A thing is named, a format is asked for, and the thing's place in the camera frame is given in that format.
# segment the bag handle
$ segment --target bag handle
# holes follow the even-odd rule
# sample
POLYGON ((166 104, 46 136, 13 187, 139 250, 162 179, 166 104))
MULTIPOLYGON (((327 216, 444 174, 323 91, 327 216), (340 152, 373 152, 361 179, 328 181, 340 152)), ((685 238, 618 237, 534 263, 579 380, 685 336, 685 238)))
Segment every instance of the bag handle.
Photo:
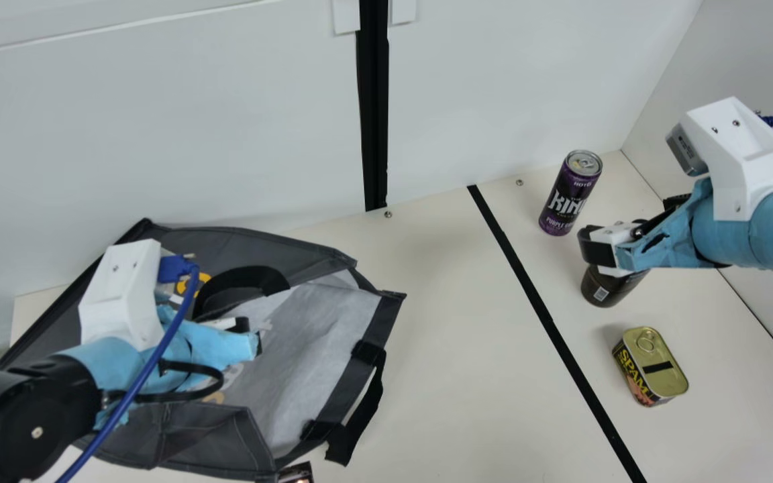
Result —
POLYGON ((329 462, 337 462, 347 466, 350 456, 353 455, 356 443, 360 440, 362 432, 366 430, 374 413, 378 410, 380 398, 384 394, 383 372, 387 362, 387 351, 373 343, 360 340, 354 346, 353 358, 363 361, 374 367, 374 377, 368 385, 366 394, 362 397, 359 406, 348 419, 347 425, 341 423, 328 423, 325 421, 310 421, 303 428, 303 441, 325 441, 330 444, 327 449, 326 459, 329 462))
POLYGON ((199 289, 199 296, 193 303, 193 315, 191 320, 198 321, 203 315, 212 314, 217 310, 224 309, 226 305, 220 305, 209 309, 208 302, 211 297, 217 296, 225 290, 231 288, 258 288, 265 297, 272 294, 288 290, 291 285, 275 268, 270 266, 239 266, 218 274, 217 276, 205 282, 205 285, 199 289))

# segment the black tape line on table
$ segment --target black tape line on table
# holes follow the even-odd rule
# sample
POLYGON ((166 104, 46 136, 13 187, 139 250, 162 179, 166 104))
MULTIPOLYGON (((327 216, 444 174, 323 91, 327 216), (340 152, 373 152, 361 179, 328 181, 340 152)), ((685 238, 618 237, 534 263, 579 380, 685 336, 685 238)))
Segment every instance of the black tape line on table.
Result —
POLYGON ((601 431, 604 431, 607 441, 619 458, 626 473, 631 477, 631 481, 634 483, 646 483, 640 468, 631 456, 628 447, 623 443, 622 438, 619 437, 619 432, 616 431, 616 427, 610 420, 610 416, 607 416, 607 411, 604 410, 604 406, 601 406, 601 401, 595 395, 595 391, 592 390, 592 386, 589 384, 586 376, 583 375, 583 371, 580 370, 580 366, 577 364, 577 360, 574 359, 574 355, 571 354, 568 345, 565 343, 565 339, 562 339, 562 334, 559 333, 559 329, 556 328, 556 324, 553 321, 553 317, 550 315, 545 302, 536 290, 533 281, 530 279, 527 270, 524 269, 524 265, 518 258, 518 254, 515 253, 515 248, 512 247, 512 243, 506 236, 506 233, 500 228, 500 223, 497 223, 497 218, 494 217, 494 213, 491 208, 488 207, 488 203, 482 196, 479 188, 473 184, 467 187, 467 191, 470 192, 470 196, 473 201, 476 202, 476 207, 479 208, 479 212, 482 214, 485 223, 488 223, 488 228, 491 229, 494 238, 500 245, 500 250, 503 251, 503 255, 506 256, 506 260, 509 261, 509 265, 515 272, 518 281, 521 283, 521 287, 524 288, 524 293, 527 294, 527 299, 530 301, 530 305, 533 305, 533 309, 536 311, 536 315, 539 316, 539 320, 542 322, 542 327, 545 327, 545 331, 550 338, 550 342, 553 343, 556 353, 565 364, 565 368, 571 375, 571 379, 574 380, 574 384, 577 385, 580 394, 583 395, 583 399, 586 401, 586 405, 589 406, 589 410, 592 411, 592 415, 595 416, 595 420, 598 421, 601 426, 601 431))

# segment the white bracket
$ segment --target white bracket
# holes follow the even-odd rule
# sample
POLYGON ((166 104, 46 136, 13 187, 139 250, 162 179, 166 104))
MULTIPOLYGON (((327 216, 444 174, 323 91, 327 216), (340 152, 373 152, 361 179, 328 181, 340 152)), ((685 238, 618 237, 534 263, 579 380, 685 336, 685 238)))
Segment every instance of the white bracket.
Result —
POLYGON ((392 24, 410 23, 417 19, 417 0, 393 0, 392 24))
MULTIPOLYGON (((600 244, 610 245, 613 250, 613 256, 616 256, 616 245, 628 244, 634 241, 634 237, 631 236, 631 230, 640 226, 638 223, 619 223, 614 226, 605 226, 603 228, 596 229, 589 233, 589 239, 593 242, 599 242, 600 244)), ((632 271, 619 268, 619 259, 616 259, 617 268, 610 266, 599 265, 599 273, 609 275, 611 277, 625 277, 634 273, 632 271)))
POLYGON ((693 174, 708 168, 715 220, 748 221, 773 193, 773 129, 735 97, 689 111, 670 138, 689 153, 693 174))
POLYGON ((107 248, 79 303, 82 343, 118 337, 139 352, 160 343, 154 287, 161 253, 155 239, 107 248))
POLYGON ((360 29, 360 1, 332 0, 333 30, 337 36, 350 34, 360 29))

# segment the purple energy drink can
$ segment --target purple energy drink can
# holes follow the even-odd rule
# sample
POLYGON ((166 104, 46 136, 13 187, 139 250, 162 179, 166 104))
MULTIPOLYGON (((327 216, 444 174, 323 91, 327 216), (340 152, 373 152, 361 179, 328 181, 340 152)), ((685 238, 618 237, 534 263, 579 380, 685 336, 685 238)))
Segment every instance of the purple energy drink can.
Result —
POLYGON ((601 176, 601 166, 601 159, 590 151, 571 151, 565 156, 539 217, 539 226, 546 233, 562 236, 571 231, 595 181, 601 176))

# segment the white table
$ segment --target white table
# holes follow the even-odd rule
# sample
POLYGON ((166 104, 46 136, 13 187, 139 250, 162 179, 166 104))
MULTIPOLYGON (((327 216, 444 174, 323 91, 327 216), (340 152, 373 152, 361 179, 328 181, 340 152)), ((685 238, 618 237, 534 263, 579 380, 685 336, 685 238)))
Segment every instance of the white table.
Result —
MULTIPOLYGON (((389 219, 374 212, 287 233, 343 250, 375 286, 409 294, 386 347, 380 410, 350 467, 325 462, 323 446, 307 455, 315 479, 628 481, 467 190, 390 211, 389 219)), ((20 297, 13 336, 60 291, 20 297)), ((616 370, 613 360, 604 365, 616 370)), ((627 396, 622 381, 611 386, 627 396)), ((41 480, 53 481, 76 454, 68 449, 41 480)), ((74 479, 211 480, 96 460, 74 479)))
MULTIPOLYGON (((650 218, 662 211, 628 160, 603 156, 604 172, 579 225, 650 218)), ((556 326, 646 479, 773 481, 773 340, 715 270, 657 269, 623 302, 584 302, 586 264, 576 232, 537 226, 558 167, 480 187, 556 326), (623 330, 657 328, 690 381, 660 407, 639 406, 611 358, 623 330)))

